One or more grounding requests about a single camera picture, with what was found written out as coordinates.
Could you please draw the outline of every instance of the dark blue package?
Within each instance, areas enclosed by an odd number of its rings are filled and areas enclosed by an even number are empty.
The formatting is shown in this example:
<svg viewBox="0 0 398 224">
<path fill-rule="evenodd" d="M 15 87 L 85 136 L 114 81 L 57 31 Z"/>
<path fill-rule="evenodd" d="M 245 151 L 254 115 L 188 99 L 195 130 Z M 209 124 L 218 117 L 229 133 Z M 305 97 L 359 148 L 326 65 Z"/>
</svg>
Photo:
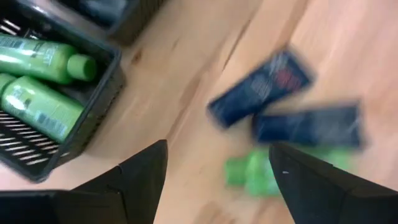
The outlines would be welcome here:
<svg viewBox="0 0 398 224">
<path fill-rule="evenodd" d="M 363 142 L 361 116 L 356 105 L 283 115 L 256 115 L 252 131 L 261 143 L 288 141 L 306 146 L 358 147 Z"/>
<path fill-rule="evenodd" d="M 224 128 L 228 128 L 309 84 L 303 65 L 285 49 L 213 100 L 208 109 Z"/>
</svg>

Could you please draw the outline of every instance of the wooden floor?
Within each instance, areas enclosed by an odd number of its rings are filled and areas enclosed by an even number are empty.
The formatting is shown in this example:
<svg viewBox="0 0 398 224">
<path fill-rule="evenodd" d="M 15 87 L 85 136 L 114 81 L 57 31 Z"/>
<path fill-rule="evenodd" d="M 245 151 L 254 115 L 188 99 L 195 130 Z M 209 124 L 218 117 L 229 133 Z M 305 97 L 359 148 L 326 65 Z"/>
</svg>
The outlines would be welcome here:
<svg viewBox="0 0 398 224">
<path fill-rule="evenodd" d="M 169 167 L 155 224 L 293 223 L 281 199 L 224 186 L 225 160 L 254 143 L 247 120 L 222 131 L 205 110 L 290 44 L 316 82 L 273 108 L 361 100 L 368 146 L 356 174 L 398 190 L 397 10 L 395 0 L 170 0 L 125 49 L 127 88 L 84 155 L 39 185 L 0 167 L 0 189 L 72 189 L 167 138 Z"/>
</svg>

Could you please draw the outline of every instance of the black plastic basket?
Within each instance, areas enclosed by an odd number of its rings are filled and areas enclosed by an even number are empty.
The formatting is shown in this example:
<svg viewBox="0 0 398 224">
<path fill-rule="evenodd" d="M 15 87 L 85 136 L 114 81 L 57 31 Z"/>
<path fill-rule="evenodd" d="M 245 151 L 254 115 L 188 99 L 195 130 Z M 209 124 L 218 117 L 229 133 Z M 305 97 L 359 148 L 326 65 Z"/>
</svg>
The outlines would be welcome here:
<svg viewBox="0 0 398 224">
<path fill-rule="evenodd" d="M 108 25 L 82 10 L 79 0 L 51 1 L 55 5 L 58 3 L 71 9 L 96 24 L 105 31 L 107 37 L 117 40 L 120 44 L 133 42 L 165 2 L 165 0 L 129 0 L 120 19 Z"/>
<path fill-rule="evenodd" d="M 82 153 L 106 116 L 124 85 L 119 66 L 121 52 L 85 36 L 54 15 L 42 14 L 17 1 L 1 0 L 0 7 L 0 32 L 71 44 L 98 63 L 98 77 L 94 82 L 53 86 L 80 100 L 85 107 L 61 145 L 0 111 L 0 160 L 31 181 L 41 182 L 55 167 Z"/>
</svg>

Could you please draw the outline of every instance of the navy blue tube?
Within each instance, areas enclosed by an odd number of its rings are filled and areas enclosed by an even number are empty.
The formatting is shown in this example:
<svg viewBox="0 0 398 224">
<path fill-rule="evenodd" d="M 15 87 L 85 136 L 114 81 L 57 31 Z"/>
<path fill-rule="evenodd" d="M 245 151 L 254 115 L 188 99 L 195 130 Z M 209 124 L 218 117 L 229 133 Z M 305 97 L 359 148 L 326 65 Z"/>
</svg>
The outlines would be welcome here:
<svg viewBox="0 0 398 224">
<path fill-rule="evenodd" d="M 208 105 L 210 113 L 228 128 L 249 114 L 260 112 L 269 103 L 310 84 L 305 69 L 289 50 L 269 61 Z"/>
<path fill-rule="evenodd" d="M 256 141 L 288 141 L 307 146 L 358 147 L 361 117 L 357 106 L 336 106 L 284 115 L 257 115 L 252 123 Z"/>
</svg>

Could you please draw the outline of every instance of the black object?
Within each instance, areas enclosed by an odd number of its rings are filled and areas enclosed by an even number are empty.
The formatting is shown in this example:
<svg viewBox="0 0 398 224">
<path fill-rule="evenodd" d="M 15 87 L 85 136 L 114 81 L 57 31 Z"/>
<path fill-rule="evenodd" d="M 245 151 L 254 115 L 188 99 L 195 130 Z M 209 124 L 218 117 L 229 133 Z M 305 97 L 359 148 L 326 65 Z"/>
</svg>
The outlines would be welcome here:
<svg viewBox="0 0 398 224">
<path fill-rule="evenodd" d="M 261 143 L 288 141 L 306 146 L 358 147 L 361 115 L 357 105 L 330 106 L 281 115 L 253 117 L 252 131 Z"/>
<path fill-rule="evenodd" d="M 105 30 L 108 37 L 116 39 L 121 44 L 133 42 L 165 2 L 165 0 L 126 0 L 124 9 L 118 9 L 121 4 L 115 2 L 121 0 L 90 0 L 90 5 L 84 2 L 86 0 L 51 1 L 55 1 L 55 4 L 59 2 L 82 15 Z M 113 7 L 115 11 L 121 12 L 120 16 L 115 16 L 106 10 L 107 7 Z"/>
<path fill-rule="evenodd" d="M 228 128 L 309 84 L 304 66 L 292 51 L 285 49 L 212 101 L 208 109 L 222 127 Z"/>
<path fill-rule="evenodd" d="M 269 159 L 296 224 L 398 223 L 398 192 L 339 170 L 285 144 Z"/>
<path fill-rule="evenodd" d="M 73 84 L 86 86 L 76 91 L 87 96 L 87 101 L 82 115 L 61 145 L 0 111 L 0 160 L 31 181 L 41 182 L 56 166 L 81 154 L 106 116 L 124 85 L 119 67 L 121 52 L 89 38 L 54 15 L 42 14 L 18 1 L 2 0 L 0 10 L 0 32 L 71 44 L 80 53 L 94 57 L 98 64 L 94 82 Z"/>
<path fill-rule="evenodd" d="M 166 167 L 161 140 L 71 191 L 1 192 L 0 223 L 153 223 Z"/>
</svg>

